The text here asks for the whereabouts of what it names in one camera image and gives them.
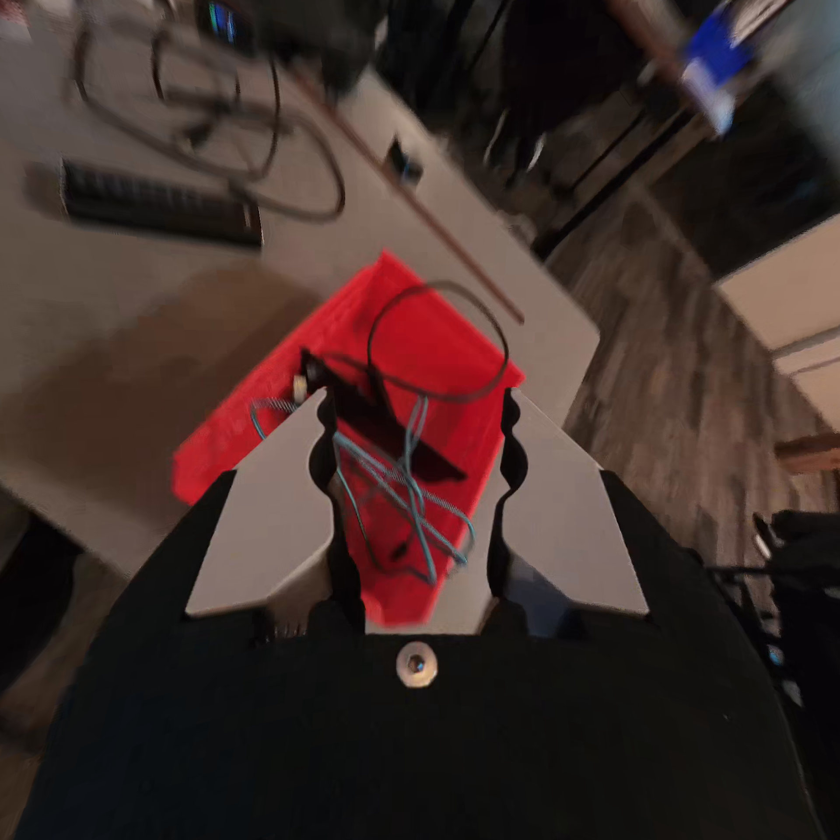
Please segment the black keyboard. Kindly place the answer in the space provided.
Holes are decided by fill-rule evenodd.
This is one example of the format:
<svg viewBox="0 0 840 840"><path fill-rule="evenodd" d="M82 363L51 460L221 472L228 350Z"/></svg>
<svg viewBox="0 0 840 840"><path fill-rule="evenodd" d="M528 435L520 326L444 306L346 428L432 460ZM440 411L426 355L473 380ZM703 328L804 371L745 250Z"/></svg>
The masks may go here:
<svg viewBox="0 0 840 840"><path fill-rule="evenodd" d="M59 194L69 217L86 223L261 249L259 207L248 200L63 159Z"/></svg>

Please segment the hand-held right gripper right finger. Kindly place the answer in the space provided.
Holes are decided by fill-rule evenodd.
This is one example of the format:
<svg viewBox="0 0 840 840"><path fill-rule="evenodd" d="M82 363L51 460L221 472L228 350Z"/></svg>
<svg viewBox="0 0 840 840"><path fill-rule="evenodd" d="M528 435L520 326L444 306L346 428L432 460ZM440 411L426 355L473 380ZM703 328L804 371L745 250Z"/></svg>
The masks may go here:
<svg viewBox="0 0 840 840"><path fill-rule="evenodd" d="M506 487L487 552L492 595L529 632L569 632L581 609L645 619L601 467L518 388L505 392L500 430Z"/></svg>

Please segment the black device with lit screen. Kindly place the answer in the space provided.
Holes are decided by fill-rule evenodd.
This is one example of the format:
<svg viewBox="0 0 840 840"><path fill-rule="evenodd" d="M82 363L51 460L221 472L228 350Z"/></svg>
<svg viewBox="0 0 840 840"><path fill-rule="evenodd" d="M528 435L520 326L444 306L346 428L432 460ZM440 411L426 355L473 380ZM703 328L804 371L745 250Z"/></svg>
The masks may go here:
<svg viewBox="0 0 840 840"><path fill-rule="evenodd" d="M200 33L243 55L255 54L256 25L247 2L195 1L193 8Z"/></svg>

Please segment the blue storage bin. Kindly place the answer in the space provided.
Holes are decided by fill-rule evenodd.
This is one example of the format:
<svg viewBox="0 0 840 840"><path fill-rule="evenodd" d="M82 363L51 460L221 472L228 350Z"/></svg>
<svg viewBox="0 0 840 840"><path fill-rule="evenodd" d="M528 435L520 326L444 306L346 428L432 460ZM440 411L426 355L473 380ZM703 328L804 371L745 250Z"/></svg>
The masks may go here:
<svg viewBox="0 0 840 840"><path fill-rule="evenodd" d="M680 85L718 138L732 127L738 99L735 79L752 56L747 46L752 5L720 2L684 49Z"/></svg>

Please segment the black usb hub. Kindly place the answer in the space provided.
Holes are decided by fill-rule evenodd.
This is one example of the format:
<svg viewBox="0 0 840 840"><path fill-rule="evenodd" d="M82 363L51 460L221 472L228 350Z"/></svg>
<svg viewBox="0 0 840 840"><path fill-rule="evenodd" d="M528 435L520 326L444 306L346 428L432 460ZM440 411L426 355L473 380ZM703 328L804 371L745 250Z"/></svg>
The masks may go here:
<svg viewBox="0 0 840 840"><path fill-rule="evenodd" d="M307 348L301 349L300 373L306 378L308 393L326 388L332 394L337 418L350 426L381 451L399 459L404 453L406 429L384 404L373 402L354 384L329 368L325 360ZM412 455L420 480L430 483L464 481L466 472L422 440Z"/></svg>

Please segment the small black device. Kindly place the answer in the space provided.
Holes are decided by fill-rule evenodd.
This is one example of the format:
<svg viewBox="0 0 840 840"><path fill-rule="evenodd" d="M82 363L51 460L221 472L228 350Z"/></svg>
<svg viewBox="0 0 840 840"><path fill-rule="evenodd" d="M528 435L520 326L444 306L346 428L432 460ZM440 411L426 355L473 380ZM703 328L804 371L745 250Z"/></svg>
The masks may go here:
<svg viewBox="0 0 840 840"><path fill-rule="evenodd" d="M384 158L384 167L394 176L396 183L416 186L424 175L424 166L404 147L398 136L393 136Z"/></svg>

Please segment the red plastic bin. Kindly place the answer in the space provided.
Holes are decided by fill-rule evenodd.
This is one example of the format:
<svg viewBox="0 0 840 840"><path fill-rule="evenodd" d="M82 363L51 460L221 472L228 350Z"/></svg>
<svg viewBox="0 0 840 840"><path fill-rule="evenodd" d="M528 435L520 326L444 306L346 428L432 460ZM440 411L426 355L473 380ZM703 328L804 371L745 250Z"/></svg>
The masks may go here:
<svg viewBox="0 0 840 840"><path fill-rule="evenodd" d="M406 429L403 456L393 459L338 419L333 488L367 620L424 625L450 582L478 563L487 527L477 510L501 447L503 398L524 373L480 300L448 283L426 285L383 253L216 401L175 452L179 499L194 507L315 395L300 373L302 348ZM412 464L421 440L468 478L422 481Z"/></svg>

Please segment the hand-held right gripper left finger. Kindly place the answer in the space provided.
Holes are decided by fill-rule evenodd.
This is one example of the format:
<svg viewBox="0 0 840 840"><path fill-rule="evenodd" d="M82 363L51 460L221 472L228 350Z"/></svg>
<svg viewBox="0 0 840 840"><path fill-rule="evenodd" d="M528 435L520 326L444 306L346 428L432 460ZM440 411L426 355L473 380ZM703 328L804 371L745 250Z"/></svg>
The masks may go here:
<svg viewBox="0 0 840 840"><path fill-rule="evenodd" d="M232 473L224 506L185 606L192 620L245 613L257 634L319 632L346 622L365 633L361 578L333 484L333 393L322 388Z"/></svg>

